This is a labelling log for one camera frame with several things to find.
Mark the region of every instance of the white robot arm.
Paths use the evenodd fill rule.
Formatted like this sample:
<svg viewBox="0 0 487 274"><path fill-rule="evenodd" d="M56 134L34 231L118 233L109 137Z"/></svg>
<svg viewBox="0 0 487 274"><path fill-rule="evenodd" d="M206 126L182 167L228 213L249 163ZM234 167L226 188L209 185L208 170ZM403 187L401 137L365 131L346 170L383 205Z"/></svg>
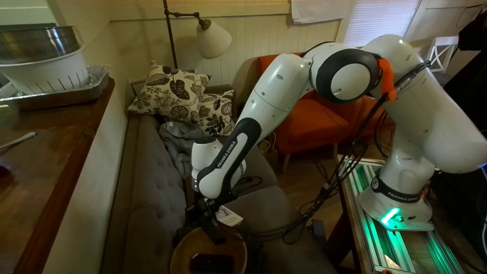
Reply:
<svg viewBox="0 0 487 274"><path fill-rule="evenodd" d="M391 157L359 201L387 228L430 230L430 210L419 192L435 166L447 172L473 170L487 161L487 141L413 48L394 35L378 36L360 50L328 42L302 58L276 56L255 83L228 141L194 175L197 190L209 199L231 192L231 178L247 150L282 122L308 83L330 100L352 100L365 91L381 97L378 83L384 71L378 59L394 70L397 99L383 106L397 132Z"/></svg>

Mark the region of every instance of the floral cushion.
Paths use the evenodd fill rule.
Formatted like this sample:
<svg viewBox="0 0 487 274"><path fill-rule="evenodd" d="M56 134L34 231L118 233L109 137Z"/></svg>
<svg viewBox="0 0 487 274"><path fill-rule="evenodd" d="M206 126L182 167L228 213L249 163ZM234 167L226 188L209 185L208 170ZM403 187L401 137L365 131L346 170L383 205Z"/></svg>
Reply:
<svg viewBox="0 0 487 274"><path fill-rule="evenodd" d="M152 64L149 77L127 109L197 123L199 99L206 83L206 74Z"/></svg>
<svg viewBox="0 0 487 274"><path fill-rule="evenodd" d="M199 128L209 135L228 135L234 126L231 118L232 90L222 94L203 94L199 103Z"/></svg>

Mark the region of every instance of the wooden table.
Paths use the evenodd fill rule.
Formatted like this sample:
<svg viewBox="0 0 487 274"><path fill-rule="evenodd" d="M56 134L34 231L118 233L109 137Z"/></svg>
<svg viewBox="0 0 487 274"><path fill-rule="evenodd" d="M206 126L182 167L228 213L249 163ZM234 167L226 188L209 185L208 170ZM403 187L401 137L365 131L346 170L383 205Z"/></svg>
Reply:
<svg viewBox="0 0 487 274"><path fill-rule="evenodd" d="M0 150L0 272L40 272L114 88L91 102L0 111L0 143L36 135Z"/></svg>
<svg viewBox="0 0 487 274"><path fill-rule="evenodd" d="M246 268L246 245L235 234L225 236L225 242L212 243L202 228L194 228L182 237L170 257L171 274L190 274L188 265L194 254L223 254L232 257L232 274L243 274Z"/></svg>
<svg viewBox="0 0 487 274"><path fill-rule="evenodd" d="M380 263L377 263L377 260L372 259L372 251L368 245L369 239L366 237L366 233L365 233L366 228L363 228L363 216L360 216L362 211L356 204L354 188L349 179L345 179L342 182L340 199L342 199L343 213L340 214L336 227L333 228L327 240L327 245L325 245L327 255L330 257L334 266L339 266L339 263L346 255L346 252L351 251L354 266L359 269L359 272L374 272L372 269L378 269ZM433 224L436 227L436 231L433 234L438 236L439 242L448 246L445 248L445 252L450 252L450 249L453 251L448 254L451 255L453 263L457 262L462 271L471 272L471 268L467 263L464 263L462 260L456 260L457 255L464 255L476 268L485 271L485 265L482 263L479 255L474 254L471 245L467 243L467 240L454 227L454 224L451 224L445 217L445 213L433 199L433 195L432 195L430 204L433 208ZM435 257L429 249L430 234L426 236L426 233L406 231L406 233L400 233L398 237L407 251L407 257L410 257L410 260L413 262L412 268L415 271L444 272L444 269L442 271L438 269L438 265L433 262Z"/></svg>

